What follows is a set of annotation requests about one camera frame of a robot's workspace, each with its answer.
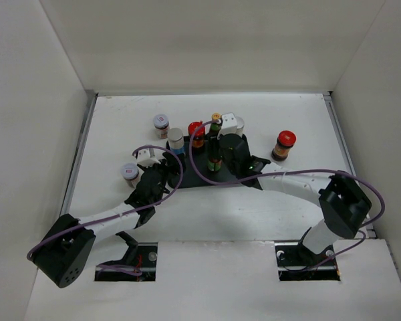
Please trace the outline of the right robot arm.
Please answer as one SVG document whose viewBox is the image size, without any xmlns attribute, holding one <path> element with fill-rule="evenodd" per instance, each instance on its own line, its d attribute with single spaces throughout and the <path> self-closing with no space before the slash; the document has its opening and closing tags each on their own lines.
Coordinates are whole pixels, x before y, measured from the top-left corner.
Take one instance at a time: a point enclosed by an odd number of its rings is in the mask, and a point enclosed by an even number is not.
<svg viewBox="0 0 401 321">
<path fill-rule="evenodd" d="M 291 175 L 288 169 L 253 156 L 247 142 L 237 134 L 222 135 L 218 144 L 223 162 L 242 185 L 284 193 L 321 209 L 322 220 L 299 240 L 296 254 L 301 263 L 313 264 L 340 238 L 353 239 L 372 207 L 357 182 L 343 171 L 329 177 L 315 173 Z"/>
</svg>

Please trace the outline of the white lid jar front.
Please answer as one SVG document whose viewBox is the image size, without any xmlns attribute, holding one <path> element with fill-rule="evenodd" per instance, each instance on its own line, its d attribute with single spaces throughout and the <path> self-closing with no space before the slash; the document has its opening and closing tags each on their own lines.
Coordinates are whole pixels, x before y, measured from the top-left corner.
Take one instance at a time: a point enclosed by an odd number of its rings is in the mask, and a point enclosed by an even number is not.
<svg viewBox="0 0 401 321">
<path fill-rule="evenodd" d="M 137 164 L 126 163 L 122 166 L 120 173 L 129 186 L 136 188 L 141 178 L 140 169 Z"/>
</svg>

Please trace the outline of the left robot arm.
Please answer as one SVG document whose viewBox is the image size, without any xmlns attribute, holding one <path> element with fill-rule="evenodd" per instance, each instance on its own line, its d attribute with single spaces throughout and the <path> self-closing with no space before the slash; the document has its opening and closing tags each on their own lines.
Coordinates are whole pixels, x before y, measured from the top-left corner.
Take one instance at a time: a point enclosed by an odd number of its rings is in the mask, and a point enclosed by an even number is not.
<svg viewBox="0 0 401 321">
<path fill-rule="evenodd" d="M 136 261 L 136 242 L 126 232 L 147 224 L 157 206 L 176 191 L 166 188 L 168 178 L 176 175 L 181 179 L 185 171 L 183 154 L 164 150 L 162 155 L 162 160 L 142 168 L 140 181 L 123 203 L 89 217 L 62 215 L 29 251 L 27 259 L 57 287 L 66 288 L 83 272 L 93 246 L 117 235 L 126 243 L 115 248 L 114 259 L 121 266 L 132 265 Z"/>
</svg>

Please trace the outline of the silver lid white jar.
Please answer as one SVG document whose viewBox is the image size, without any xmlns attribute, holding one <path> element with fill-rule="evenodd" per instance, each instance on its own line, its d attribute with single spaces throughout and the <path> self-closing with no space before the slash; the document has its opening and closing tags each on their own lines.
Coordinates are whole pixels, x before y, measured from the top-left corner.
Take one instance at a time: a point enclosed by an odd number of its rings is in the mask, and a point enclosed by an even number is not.
<svg viewBox="0 0 401 321">
<path fill-rule="evenodd" d="M 171 128 L 167 134 L 169 149 L 175 154 L 184 154 L 184 134 L 179 128 Z"/>
</svg>

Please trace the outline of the yellow cap chili bottle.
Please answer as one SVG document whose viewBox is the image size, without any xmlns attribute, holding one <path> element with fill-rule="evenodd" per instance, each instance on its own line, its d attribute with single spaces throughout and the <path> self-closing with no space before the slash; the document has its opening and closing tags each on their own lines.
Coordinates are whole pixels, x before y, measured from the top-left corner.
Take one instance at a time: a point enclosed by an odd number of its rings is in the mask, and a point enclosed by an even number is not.
<svg viewBox="0 0 401 321">
<path fill-rule="evenodd" d="M 222 126 L 221 114 L 219 113 L 212 114 L 211 121 L 212 123 L 209 128 L 209 136 L 214 137 L 217 136 L 219 131 L 221 130 Z"/>
</svg>

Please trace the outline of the red lid sauce jar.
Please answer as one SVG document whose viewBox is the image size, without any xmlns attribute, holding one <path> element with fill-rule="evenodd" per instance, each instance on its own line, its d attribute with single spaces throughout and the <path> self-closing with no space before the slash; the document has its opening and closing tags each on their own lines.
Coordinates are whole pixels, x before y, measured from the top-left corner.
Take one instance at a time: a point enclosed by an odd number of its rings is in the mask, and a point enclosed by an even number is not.
<svg viewBox="0 0 401 321">
<path fill-rule="evenodd" d="M 195 130 L 203 124 L 203 121 L 191 122 L 188 125 L 189 136 L 194 136 L 191 147 L 194 154 L 200 154 L 205 151 L 205 129 L 201 128 L 197 132 Z"/>
</svg>

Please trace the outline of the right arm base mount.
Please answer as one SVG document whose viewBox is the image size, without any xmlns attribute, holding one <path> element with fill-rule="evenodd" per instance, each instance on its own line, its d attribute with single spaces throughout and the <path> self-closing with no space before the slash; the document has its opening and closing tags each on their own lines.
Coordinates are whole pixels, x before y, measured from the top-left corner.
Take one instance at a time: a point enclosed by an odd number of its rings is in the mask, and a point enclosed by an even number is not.
<svg viewBox="0 0 401 321">
<path fill-rule="evenodd" d="M 332 245 L 320 254 L 314 254 L 296 242 L 275 243 L 279 280 L 282 282 L 340 281 L 340 271 L 335 258 L 320 264 L 333 254 Z"/>
</svg>

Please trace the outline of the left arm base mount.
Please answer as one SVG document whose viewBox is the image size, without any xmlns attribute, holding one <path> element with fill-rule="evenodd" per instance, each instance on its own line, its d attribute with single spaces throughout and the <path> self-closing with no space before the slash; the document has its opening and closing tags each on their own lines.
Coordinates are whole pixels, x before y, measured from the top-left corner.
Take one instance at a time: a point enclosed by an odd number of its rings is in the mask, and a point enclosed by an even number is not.
<svg viewBox="0 0 401 321">
<path fill-rule="evenodd" d="M 116 234 L 124 240 L 126 252 L 121 259 L 96 266 L 96 282 L 154 282 L 158 261 L 157 243 L 139 243 L 128 233 Z"/>
</svg>

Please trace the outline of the black plastic tray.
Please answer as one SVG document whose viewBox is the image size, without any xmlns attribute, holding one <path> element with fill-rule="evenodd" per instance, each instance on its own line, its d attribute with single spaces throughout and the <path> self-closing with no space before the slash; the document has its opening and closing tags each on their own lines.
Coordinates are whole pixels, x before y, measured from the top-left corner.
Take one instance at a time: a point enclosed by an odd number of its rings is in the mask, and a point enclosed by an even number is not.
<svg viewBox="0 0 401 321">
<path fill-rule="evenodd" d="M 207 146 L 209 137 L 208 134 L 205 135 L 205 151 L 200 154 L 194 154 L 192 152 L 192 147 L 190 145 L 192 141 L 190 141 L 190 136 L 184 137 L 186 171 L 184 172 L 180 184 L 181 189 L 235 184 L 240 179 L 261 172 L 260 161 L 252 154 L 251 160 L 249 161 L 247 170 L 244 174 L 232 174 L 224 164 L 222 158 L 220 171 L 217 173 L 210 172 L 207 167 Z"/>
</svg>

